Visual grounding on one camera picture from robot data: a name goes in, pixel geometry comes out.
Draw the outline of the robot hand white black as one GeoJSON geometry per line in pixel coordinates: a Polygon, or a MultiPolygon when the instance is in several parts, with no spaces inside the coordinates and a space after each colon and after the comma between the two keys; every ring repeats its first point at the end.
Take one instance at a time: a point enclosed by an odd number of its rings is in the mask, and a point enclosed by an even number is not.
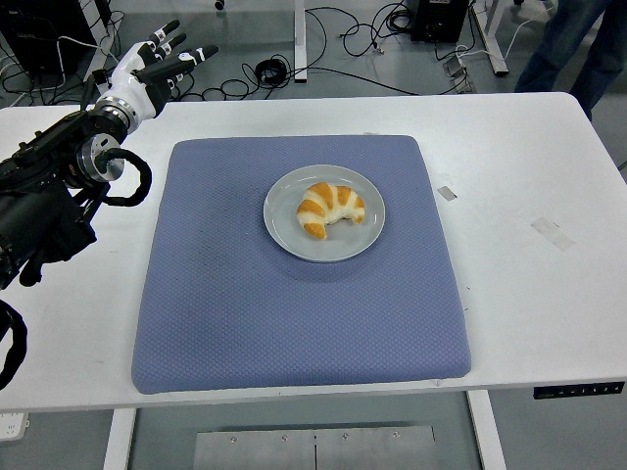
{"type": "Polygon", "coordinates": [[[186,39],[175,32],[179,26],[173,20],[133,44],[114,69],[110,88],[96,102],[97,110],[119,118],[128,132],[157,117],[175,85],[218,52],[216,45],[177,52],[186,39]]]}

